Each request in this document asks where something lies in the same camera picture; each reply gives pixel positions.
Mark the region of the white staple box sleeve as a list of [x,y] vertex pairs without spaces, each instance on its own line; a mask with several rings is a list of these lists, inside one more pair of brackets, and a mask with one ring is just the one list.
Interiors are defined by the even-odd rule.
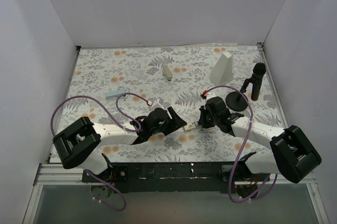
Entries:
[[198,127],[198,123],[197,122],[191,122],[188,123],[187,125],[185,125],[183,128],[185,131],[190,131],[192,129],[195,129],[196,127]]

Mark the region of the light blue stapler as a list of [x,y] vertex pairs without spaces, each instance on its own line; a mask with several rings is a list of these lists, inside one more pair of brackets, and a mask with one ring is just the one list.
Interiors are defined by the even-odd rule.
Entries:
[[126,96],[125,93],[126,93],[125,89],[118,89],[118,90],[114,90],[114,91],[109,91],[108,93],[106,93],[106,99],[112,100],[112,99],[116,99],[120,96]]

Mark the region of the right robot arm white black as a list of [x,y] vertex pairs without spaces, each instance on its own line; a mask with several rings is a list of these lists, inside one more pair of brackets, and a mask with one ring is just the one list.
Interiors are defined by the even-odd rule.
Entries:
[[202,128],[218,127],[223,133],[245,138],[269,150],[269,154],[247,154],[238,164],[243,180],[257,174],[278,174],[297,184],[322,162],[322,158],[298,126],[272,127],[252,122],[240,113],[231,113],[219,96],[202,96],[198,125]]

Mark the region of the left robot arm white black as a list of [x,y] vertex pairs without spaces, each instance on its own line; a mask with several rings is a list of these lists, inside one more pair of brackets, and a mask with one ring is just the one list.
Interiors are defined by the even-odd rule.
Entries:
[[122,127],[93,123],[88,117],[81,117],[55,135],[53,144],[64,169],[80,167],[106,182],[111,178],[112,169],[107,156],[99,152],[100,147],[142,144],[153,135],[167,136],[186,125],[172,107],[156,107],[147,116],[139,116]]

